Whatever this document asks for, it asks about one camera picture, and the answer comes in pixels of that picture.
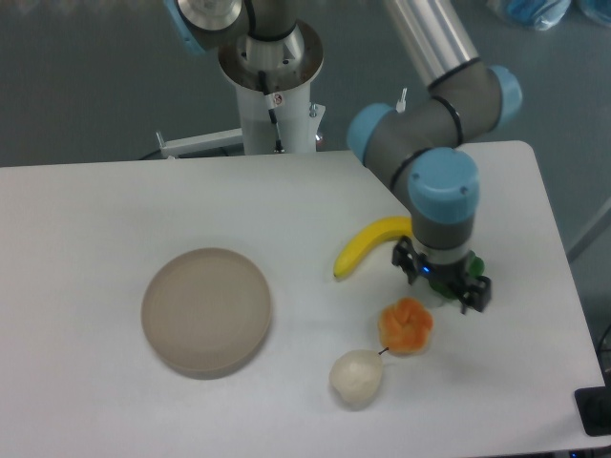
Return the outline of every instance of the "beige round plate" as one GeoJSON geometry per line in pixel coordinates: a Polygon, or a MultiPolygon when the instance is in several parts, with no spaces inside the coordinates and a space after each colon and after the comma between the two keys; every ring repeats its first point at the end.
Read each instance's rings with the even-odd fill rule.
{"type": "Polygon", "coordinates": [[[187,375],[226,375],[258,348],[271,320],[269,287],[250,260],[203,248],[168,262],[142,302],[142,327],[162,360],[187,375]]]}

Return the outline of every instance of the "black wire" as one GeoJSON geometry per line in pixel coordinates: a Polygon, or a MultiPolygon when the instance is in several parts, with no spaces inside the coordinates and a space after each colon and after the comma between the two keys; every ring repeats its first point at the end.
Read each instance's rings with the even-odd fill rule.
{"type": "Polygon", "coordinates": [[[153,157],[154,155],[158,155],[159,153],[161,153],[161,150],[155,150],[154,152],[149,153],[148,155],[144,155],[143,157],[141,157],[138,160],[146,160],[146,159],[148,159],[150,157],[153,157]]]}
{"type": "Polygon", "coordinates": [[[255,17],[255,8],[252,5],[252,0],[244,0],[244,6],[248,13],[248,33],[253,33],[257,29],[257,18],[255,17]]]}
{"type": "MultiPolygon", "coordinates": [[[[264,71],[259,71],[259,84],[261,84],[263,95],[268,96],[271,94],[271,91],[269,91],[269,87],[267,86],[267,73],[265,73],[264,71]]],[[[269,120],[276,128],[276,151],[279,153],[283,153],[284,146],[283,141],[280,138],[280,130],[278,129],[278,118],[276,117],[276,111],[273,108],[270,108],[269,110],[267,110],[267,112],[269,113],[269,120]]]]}

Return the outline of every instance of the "yellow banana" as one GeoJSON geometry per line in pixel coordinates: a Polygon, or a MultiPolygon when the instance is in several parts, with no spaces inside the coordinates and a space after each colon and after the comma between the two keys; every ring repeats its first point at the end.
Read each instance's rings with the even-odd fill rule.
{"type": "Polygon", "coordinates": [[[348,276],[363,258],[377,245],[403,236],[411,237],[411,218],[387,217],[378,219],[361,230],[348,242],[335,260],[333,275],[340,280],[348,276]]]}

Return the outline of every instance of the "cable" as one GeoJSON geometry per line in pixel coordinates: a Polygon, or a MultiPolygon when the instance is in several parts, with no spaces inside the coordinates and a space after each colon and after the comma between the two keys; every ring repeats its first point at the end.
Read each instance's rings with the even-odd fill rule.
{"type": "Polygon", "coordinates": [[[257,29],[257,18],[255,17],[255,7],[252,0],[244,0],[244,6],[248,15],[248,33],[254,33],[257,29]]]}
{"type": "Polygon", "coordinates": [[[458,145],[462,145],[463,141],[465,141],[465,138],[464,138],[464,133],[462,130],[462,121],[460,120],[460,113],[456,110],[453,104],[450,103],[445,98],[439,95],[434,95],[431,98],[441,103],[446,108],[446,110],[448,110],[448,113],[450,114],[450,116],[452,117],[452,120],[454,121],[454,127],[456,128],[456,135],[457,135],[456,143],[458,145]]]}
{"type": "Polygon", "coordinates": [[[148,155],[144,155],[143,157],[141,157],[138,160],[146,160],[146,159],[148,159],[150,157],[153,157],[154,155],[158,155],[159,153],[161,153],[161,150],[155,150],[154,152],[149,153],[148,155]]]}
{"type": "MultiPolygon", "coordinates": [[[[267,86],[267,73],[264,71],[259,71],[259,84],[261,84],[261,89],[263,90],[263,95],[268,96],[271,94],[269,91],[269,87],[267,86]]],[[[276,153],[284,153],[284,146],[282,138],[280,137],[280,126],[278,125],[278,118],[276,117],[276,111],[273,106],[269,107],[267,110],[269,113],[269,120],[276,128],[276,153]]]]}

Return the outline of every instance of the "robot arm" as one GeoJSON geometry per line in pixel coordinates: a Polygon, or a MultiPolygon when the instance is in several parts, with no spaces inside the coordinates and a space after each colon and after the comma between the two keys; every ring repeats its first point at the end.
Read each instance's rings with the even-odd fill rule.
{"type": "MultiPolygon", "coordinates": [[[[204,47],[236,40],[221,46],[220,62],[238,88],[245,150],[252,126],[244,114],[253,110],[241,99],[240,88],[254,91],[259,99],[261,93],[273,91],[289,99],[288,94],[306,87],[309,97],[309,82],[322,65],[322,46],[316,33],[297,20],[294,1],[170,1],[177,1],[204,47]]],[[[411,212],[413,238],[396,245],[393,263],[403,268],[410,283],[422,276],[442,284],[460,299],[463,312],[467,307],[483,311],[491,297],[490,280],[469,272],[478,171],[469,156],[453,148],[513,117],[521,105],[521,90],[506,69],[481,62],[449,0],[384,2],[431,98],[403,113],[385,104],[367,107],[348,129],[348,146],[411,212]]],[[[307,141],[306,136],[291,142],[298,133],[313,137],[305,126],[307,106],[302,105],[298,100],[296,110],[280,121],[273,104],[260,108],[269,110],[276,150],[281,132],[289,152],[307,141]]],[[[259,126],[254,129],[257,135],[267,137],[253,144],[262,149],[273,138],[259,126]]]]}
{"type": "Polygon", "coordinates": [[[479,177],[455,148],[503,124],[519,110],[517,80],[480,60],[448,0],[385,0],[399,36],[431,98],[410,112],[367,107],[348,129],[348,145],[410,210],[412,239],[392,262],[410,283],[441,284],[467,307],[483,311],[488,278],[470,274],[479,177]]]}

